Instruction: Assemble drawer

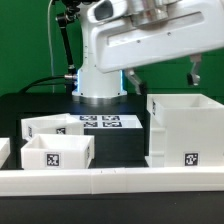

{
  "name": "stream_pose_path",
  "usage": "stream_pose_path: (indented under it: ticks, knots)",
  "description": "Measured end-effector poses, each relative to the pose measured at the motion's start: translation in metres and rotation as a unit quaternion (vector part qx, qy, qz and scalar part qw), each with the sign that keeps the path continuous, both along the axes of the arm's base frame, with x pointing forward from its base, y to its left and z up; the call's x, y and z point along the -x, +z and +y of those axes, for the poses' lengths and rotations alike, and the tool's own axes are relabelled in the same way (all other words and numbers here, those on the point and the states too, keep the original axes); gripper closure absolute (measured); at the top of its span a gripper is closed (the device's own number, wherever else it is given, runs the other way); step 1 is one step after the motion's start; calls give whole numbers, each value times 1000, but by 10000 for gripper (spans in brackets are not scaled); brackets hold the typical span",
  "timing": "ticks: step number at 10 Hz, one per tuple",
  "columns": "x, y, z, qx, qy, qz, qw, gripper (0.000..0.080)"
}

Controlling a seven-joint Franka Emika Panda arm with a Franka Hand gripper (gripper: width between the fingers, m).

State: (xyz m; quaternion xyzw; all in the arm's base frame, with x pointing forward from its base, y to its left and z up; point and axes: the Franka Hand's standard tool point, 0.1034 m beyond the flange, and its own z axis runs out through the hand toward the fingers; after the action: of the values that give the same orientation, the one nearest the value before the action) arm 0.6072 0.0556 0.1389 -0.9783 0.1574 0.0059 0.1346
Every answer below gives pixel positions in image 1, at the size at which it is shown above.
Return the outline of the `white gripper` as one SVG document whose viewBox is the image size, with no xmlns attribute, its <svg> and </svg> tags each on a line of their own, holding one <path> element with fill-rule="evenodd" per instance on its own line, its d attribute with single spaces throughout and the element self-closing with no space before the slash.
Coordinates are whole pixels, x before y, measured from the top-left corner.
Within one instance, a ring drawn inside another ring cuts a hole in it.
<svg viewBox="0 0 224 224">
<path fill-rule="evenodd" d="M 92 51 L 103 72 L 125 70 L 138 95 L 147 93 L 133 69 L 190 56 L 189 86 L 200 83 L 200 53 L 224 47 L 224 0 L 127 0 L 125 15 L 93 24 Z"/>
</svg>

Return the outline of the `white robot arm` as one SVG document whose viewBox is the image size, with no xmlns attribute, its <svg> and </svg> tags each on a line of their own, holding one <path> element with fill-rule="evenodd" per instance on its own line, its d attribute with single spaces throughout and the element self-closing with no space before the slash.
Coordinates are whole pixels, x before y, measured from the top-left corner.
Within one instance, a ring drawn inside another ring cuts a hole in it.
<svg viewBox="0 0 224 224">
<path fill-rule="evenodd" d="M 83 64 L 77 69 L 70 46 L 68 71 L 75 81 L 72 94 L 84 101 L 103 102 L 126 95 L 125 75 L 139 94 L 145 84 L 135 69 L 188 56 L 193 63 L 188 83 L 196 85 L 202 54 L 224 47 L 224 0 L 55 0 L 65 11 L 56 17 L 62 35 L 81 22 Z"/>
</svg>

